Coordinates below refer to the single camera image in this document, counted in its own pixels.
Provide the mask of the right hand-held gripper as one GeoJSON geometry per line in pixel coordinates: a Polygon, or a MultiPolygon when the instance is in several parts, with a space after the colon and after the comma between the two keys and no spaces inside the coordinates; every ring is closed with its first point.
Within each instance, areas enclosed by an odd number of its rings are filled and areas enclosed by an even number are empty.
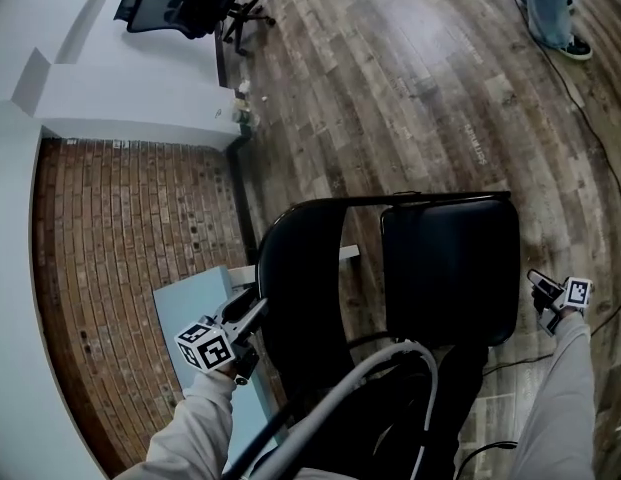
{"type": "Polygon", "coordinates": [[[527,279],[533,285],[532,298],[538,324],[549,336],[555,334],[561,312],[566,307],[583,314],[589,305],[593,286],[589,279],[568,277],[562,284],[557,284],[535,269],[527,272],[527,279]]]}

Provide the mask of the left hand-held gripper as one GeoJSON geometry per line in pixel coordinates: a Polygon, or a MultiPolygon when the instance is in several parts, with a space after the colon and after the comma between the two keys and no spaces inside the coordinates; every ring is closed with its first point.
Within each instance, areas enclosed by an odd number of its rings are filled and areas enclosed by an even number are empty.
{"type": "Polygon", "coordinates": [[[184,360],[202,373],[234,364],[237,384],[247,384],[259,361],[250,342],[268,313],[268,300],[256,302],[254,287],[237,291],[214,316],[203,316],[181,330],[174,341],[184,360]]]}

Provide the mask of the black folding chair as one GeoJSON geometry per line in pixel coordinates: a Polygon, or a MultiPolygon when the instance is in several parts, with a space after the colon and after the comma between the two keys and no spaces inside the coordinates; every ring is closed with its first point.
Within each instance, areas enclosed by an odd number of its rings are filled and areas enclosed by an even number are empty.
{"type": "Polygon", "coordinates": [[[354,366],[339,301],[346,213],[382,213],[388,333],[429,348],[494,347],[516,326],[520,229],[508,192],[418,192],[299,203],[261,241],[258,294],[267,355],[288,398],[335,386],[354,366]]]}

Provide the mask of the person's left forearm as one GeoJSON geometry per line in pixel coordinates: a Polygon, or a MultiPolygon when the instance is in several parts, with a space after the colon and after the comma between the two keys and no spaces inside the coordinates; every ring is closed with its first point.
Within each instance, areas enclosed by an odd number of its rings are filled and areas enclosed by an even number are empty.
{"type": "Polygon", "coordinates": [[[150,440],[144,461],[114,480],[221,480],[233,429],[233,377],[195,376],[172,421],[150,440]]]}

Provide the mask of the person's right forearm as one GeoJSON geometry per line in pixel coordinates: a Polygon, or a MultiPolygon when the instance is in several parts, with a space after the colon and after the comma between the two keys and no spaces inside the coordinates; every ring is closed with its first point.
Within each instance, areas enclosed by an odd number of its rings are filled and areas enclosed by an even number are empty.
{"type": "Polygon", "coordinates": [[[595,480],[590,327],[580,312],[570,311],[557,324],[555,337],[508,480],[595,480]]]}

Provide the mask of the black mesh office chair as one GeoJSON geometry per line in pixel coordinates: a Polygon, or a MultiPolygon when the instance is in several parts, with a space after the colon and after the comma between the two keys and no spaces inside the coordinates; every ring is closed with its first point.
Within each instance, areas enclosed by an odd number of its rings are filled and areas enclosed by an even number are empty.
{"type": "Polygon", "coordinates": [[[262,20],[270,27],[276,20],[263,13],[260,0],[121,0],[114,18],[126,23],[129,33],[176,30],[189,40],[215,33],[216,27],[231,17],[222,40],[232,43],[234,51],[245,56],[241,46],[244,24],[262,20]]]}

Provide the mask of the light blue table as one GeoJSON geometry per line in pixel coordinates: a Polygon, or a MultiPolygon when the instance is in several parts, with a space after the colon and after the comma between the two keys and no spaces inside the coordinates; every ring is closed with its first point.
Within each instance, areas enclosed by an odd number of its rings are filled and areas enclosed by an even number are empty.
{"type": "MultiPolygon", "coordinates": [[[[179,388],[192,385],[196,370],[182,357],[174,337],[202,316],[212,316],[238,286],[228,269],[215,267],[161,287],[153,292],[155,307],[179,388]]],[[[232,398],[233,432],[227,465],[232,466],[250,442],[277,412],[274,395],[267,386],[265,367],[258,364],[248,384],[238,387],[232,398]]]]}

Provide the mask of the clear plastic bottle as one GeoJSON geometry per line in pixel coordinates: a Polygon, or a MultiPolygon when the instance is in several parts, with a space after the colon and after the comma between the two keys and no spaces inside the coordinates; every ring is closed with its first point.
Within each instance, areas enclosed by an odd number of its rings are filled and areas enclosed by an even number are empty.
{"type": "Polygon", "coordinates": [[[253,127],[255,115],[249,102],[244,98],[236,97],[232,109],[232,121],[240,126],[253,127]]]}

